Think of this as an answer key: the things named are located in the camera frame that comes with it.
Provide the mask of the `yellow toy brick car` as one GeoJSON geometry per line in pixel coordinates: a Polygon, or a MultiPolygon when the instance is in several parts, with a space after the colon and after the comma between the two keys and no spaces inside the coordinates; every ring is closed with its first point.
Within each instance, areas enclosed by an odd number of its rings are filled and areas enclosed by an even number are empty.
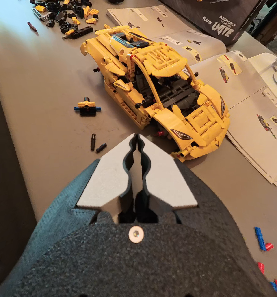
{"type": "Polygon", "coordinates": [[[230,126],[229,109],[213,87],[196,79],[176,50],[148,39],[137,28],[117,26],[95,32],[80,47],[97,63],[105,91],[144,129],[158,123],[158,136],[173,139],[181,162],[219,148],[230,126]]]}

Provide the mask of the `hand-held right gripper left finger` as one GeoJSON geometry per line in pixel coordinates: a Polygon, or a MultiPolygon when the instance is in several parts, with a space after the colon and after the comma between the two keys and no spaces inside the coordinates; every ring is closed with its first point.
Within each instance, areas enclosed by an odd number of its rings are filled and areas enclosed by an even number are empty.
{"type": "Polygon", "coordinates": [[[137,135],[131,134],[98,160],[77,206],[109,212],[115,222],[135,220],[130,169],[137,135]]]}

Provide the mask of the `grey desk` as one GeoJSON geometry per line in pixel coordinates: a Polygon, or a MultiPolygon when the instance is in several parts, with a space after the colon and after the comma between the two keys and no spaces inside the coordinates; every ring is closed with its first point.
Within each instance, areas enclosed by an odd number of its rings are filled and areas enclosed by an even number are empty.
{"type": "Polygon", "coordinates": [[[277,296],[223,197],[185,163],[175,160],[198,206],[157,223],[115,222],[76,205],[102,156],[153,132],[108,96],[95,61],[80,52],[85,39],[63,41],[28,1],[0,1],[0,100],[39,220],[0,295],[277,296]],[[101,112],[75,111],[85,97],[101,112]]]}

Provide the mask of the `long blue axle pin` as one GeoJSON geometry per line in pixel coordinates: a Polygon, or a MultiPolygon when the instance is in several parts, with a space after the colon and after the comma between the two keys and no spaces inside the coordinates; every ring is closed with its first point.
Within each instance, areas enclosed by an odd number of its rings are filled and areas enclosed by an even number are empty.
{"type": "Polygon", "coordinates": [[[261,229],[259,227],[254,227],[254,230],[255,230],[255,234],[256,234],[256,238],[257,238],[260,250],[267,251],[261,229]]]}

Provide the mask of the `building instruction booklet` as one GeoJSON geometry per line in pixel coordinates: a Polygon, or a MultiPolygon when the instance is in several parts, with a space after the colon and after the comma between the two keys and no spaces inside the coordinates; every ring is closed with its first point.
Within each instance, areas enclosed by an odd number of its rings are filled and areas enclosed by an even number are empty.
{"type": "Polygon", "coordinates": [[[262,77],[258,59],[238,50],[226,52],[224,43],[184,24],[165,6],[111,8],[107,16],[118,26],[140,29],[150,39],[165,42],[187,58],[198,73],[198,91],[215,99],[215,109],[230,114],[227,136],[244,157],[277,187],[277,95],[262,77]]]}

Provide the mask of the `toy car set box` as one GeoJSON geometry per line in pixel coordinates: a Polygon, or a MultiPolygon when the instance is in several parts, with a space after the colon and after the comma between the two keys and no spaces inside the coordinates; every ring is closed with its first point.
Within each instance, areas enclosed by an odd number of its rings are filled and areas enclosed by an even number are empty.
{"type": "Polygon", "coordinates": [[[237,42],[266,0],[161,0],[226,46],[237,42]]]}

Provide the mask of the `small black brick assembly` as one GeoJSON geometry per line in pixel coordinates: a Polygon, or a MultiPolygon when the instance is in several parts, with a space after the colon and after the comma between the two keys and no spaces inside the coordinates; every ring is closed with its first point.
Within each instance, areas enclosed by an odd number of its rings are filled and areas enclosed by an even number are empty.
{"type": "MultiPolygon", "coordinates": [[[[89,97],[85,97],[84,101],[90,101],[89,97]]],[[[78,108],[78,106],[74,107],[75,111],[78,111],[82,116],[95,116],[97,112],[101,112],[102,108],[100,106],[96,106],[95,108],[78,108]]]]}

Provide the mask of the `pile of black yellow bricks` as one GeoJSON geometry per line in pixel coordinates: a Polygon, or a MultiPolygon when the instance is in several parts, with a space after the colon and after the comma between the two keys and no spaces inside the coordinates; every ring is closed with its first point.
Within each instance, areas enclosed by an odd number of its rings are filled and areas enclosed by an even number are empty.
{"type": "Polygon", "coordinates": [[[34,15],[48,28],[57,24],[62,39],[78,39],[93,32],[91,25],[99,20],[99,10],[86,0],[30,0],[34,15]]]}

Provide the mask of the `white document stand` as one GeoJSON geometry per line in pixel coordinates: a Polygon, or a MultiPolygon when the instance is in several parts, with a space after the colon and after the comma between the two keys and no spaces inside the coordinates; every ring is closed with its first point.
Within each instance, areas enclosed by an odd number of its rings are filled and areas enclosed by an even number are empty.
{"type": "Polygon", "coordinates": [[[270,91],[277,97],[277,57],[262,53],[249,58],[249,61],[264,80],[270,91]]]}

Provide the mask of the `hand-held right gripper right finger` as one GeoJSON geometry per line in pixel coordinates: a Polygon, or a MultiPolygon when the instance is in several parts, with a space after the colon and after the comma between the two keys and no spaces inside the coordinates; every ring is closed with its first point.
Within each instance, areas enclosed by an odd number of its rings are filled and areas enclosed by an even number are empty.
{"type": "Polygon", "coordinates": [[[173,157],[143,135],[136,137],[142,173],[142,190],[136,196],[136,220],[157,223],[164,213],[197,207],[198,202],[173,157]]]}

